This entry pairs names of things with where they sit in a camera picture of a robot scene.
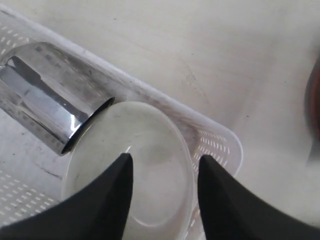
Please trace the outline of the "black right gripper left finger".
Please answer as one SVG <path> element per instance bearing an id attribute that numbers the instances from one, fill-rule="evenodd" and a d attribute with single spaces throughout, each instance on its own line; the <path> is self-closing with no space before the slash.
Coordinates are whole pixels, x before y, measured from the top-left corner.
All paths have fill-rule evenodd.
<path id="1" fill-rule="evenodd" d="M 133 194 L 133 159 L 122 153 L 56 206 L 0 229 L 2 240 L 120 240 Z"/>

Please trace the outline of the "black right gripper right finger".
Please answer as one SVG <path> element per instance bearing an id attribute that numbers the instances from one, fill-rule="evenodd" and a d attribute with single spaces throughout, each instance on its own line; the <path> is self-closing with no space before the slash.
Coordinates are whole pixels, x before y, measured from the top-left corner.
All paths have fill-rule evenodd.
<path id="1" fill-rule="evenodd" d="M 199 161 L 197 197 L 208 240 L 318 240 L 317 227 L 269 205 L 232 177 L 212 156 Z"/>

